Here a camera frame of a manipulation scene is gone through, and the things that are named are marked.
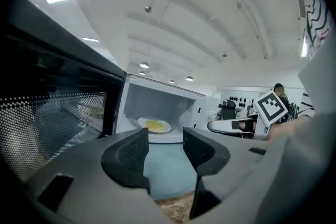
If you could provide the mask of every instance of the ceiling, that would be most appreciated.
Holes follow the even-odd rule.
[[[76,37],[98,39],[83,42],[127,72],[163,82],[192,75],[205,83],[208,69],[223,67],[303,65],[298,0],[32,1]]]

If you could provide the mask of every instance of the white plate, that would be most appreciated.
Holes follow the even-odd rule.
[[[167,121],[162,121],[162,120],[153,119],[153,118],[139,118],[138,119],[138,124],[143,128],[147,128],[146,121],[158,121],[159,123],[161,123],[163,125],[162,130],[151,130],[151,129],[149,129],[150,132],[165,133],[165,132],[168,132],[171,129],[171,127],[170,127],[169,123],[167,123]]]

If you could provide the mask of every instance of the plate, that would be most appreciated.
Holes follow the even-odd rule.
[[[171,126],[167,121],[163,120],[158,120],[158,119],[153,119],[153,118],[139,118],[138,119],[138,124],[142,128],[148,128],[150,132],[155,132],[155,133],[165,133],[170,131]]]

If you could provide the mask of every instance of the sleeve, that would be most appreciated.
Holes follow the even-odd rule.
[[[300,110],[298,113],[298,116],[307,116],[307,117],[313,117],[315,115],[315,109],[314,106],[311,103],[311,100],[309,98],[309,95],[306,91],[303,92]]]

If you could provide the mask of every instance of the striped shirt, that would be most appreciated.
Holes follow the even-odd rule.
[[[305,4],[307,24],[304,38],[308,47],[307,58],[310,61],[334,28],[334,19],[324,0],[305,0]],[[314,106],[304,91],[298,115],[312,117],[314,114]]]

